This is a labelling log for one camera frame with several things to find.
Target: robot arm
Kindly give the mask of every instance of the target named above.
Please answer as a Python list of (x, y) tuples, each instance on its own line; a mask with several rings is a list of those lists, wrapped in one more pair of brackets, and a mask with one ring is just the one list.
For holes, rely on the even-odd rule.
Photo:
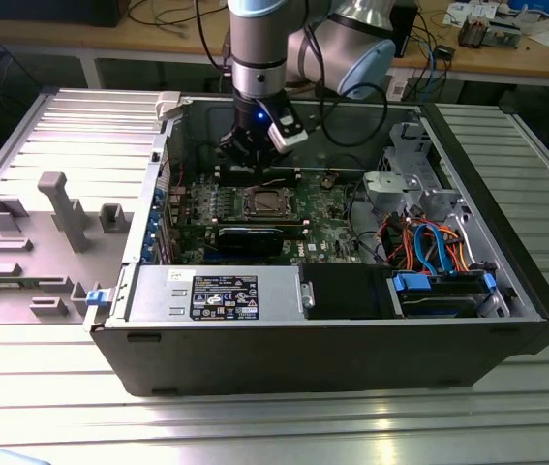
[[(315, 35), (325, 86), (339, 94), (359, 82), (379, 83), (394, 57), (388, 39), (394, 0), (229, 0), (235, 122), (221, 149), (262, 171), (308, 138), (285, 92), (290, 80), (320, 80), (320, 63), (303, 28)], [(361, 99), (370, 89), (357, 89)]]

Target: wooden workbench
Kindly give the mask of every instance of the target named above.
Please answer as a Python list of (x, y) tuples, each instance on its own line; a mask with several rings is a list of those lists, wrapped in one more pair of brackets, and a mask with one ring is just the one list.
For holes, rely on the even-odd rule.
[[(158, 11), (191, 5), (189, 0), (157, 0)], [(217, 0), (203, 1), (201, 12), (219, 8)], [(514, 48), (483, 47), (470, 49), (457, 45), (458, 29), (443, 27), (447, 0), (420, 0), (430, 31), (440, 44), (456, 48), (449, 78), (510, 83), (549, 85), (549, 47), (526, 37)], [(147, 3), (138, 7), (135, 16), (152, 21)], [(191, 10), (168, 14), (166, 20), (190, 17)], [(220, 54), (229, 27), (229, 14), (221, 11), (202, 18), (212, 53)], [(116, 28), (85, 25), (48, 24), (25, 21), (0, 21), (0, 41), (13, 51), (56, 53), (80, 58), (90, 86), (102, 84), (96, 79), (96, 58), (125, 58), (154, 61), (206, 62), (195, 21), (184, 23), (189, 37), (181, 38), (154, 26), (138, 24), (128, 17)], [(419, 47), (409, 44), (404, 58), (396, 59), (391, 74), (410, 78), (426, 64)]]

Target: computer case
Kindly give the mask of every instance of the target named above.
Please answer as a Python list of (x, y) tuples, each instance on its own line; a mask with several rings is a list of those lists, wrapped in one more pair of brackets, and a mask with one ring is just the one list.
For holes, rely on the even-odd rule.
[(130, 0), (0, 0), (0, 19), (115, 27)]
[(394, 56), (401, 58), (406, 52), (408, 38), (413, 27), (413, 21), (418, 13), (418, 6), (414, 0), (396, 0), (390, 11), (392, 23), (392, 42), (396, 46)]

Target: gray plastic peg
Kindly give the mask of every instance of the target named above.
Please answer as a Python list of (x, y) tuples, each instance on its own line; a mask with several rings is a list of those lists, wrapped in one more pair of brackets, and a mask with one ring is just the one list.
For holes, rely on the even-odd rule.
[(38, 181), (38, 189), (52, 203), (54, 213), (63, 227), (65, 236), (75, 252), (84, 252), (87, 248), (87, 238), (82, 230), (81, 222), (74, 214), (72, 202), (65, 192), (68, 182), (63, 172), (45, 171)]

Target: slotted metal surface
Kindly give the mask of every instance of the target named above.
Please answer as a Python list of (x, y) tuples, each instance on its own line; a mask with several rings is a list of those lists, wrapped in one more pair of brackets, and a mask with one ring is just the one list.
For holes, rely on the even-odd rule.
[[(462, 127), (515, 128), (482, 112), (452, 117)], [(479, 171), (501, 192), (521, 192), (508, 179), (547, 187), (549, 164), (533, 155), (513, 156), (536, 162), (527, 175)], [(493, 149), (479, 156), (501, 158)], [(503, 208), (549, 280), (549, 206)], [(471, 388), (136, 398), (79, 325), (0, 326), (0, 447), (55, 465), (549, 463), (549, 348)]]
[[(549, 152), (517, 116), (498, 108), (439, 108), (549, 283)], [(522, 163), (506, 170), (504, 160)]]
[(157, 98), (156, 92), (71, 89), (41, 96), (0, 154), (0, 197), (18, 197), (31, 211), (51, 211), (37, 182), (44, 171), (62, 171), (66, 192), (80, 199), (85, 212), (100, 211), (104, 203), (134, 212), (160, 132)]

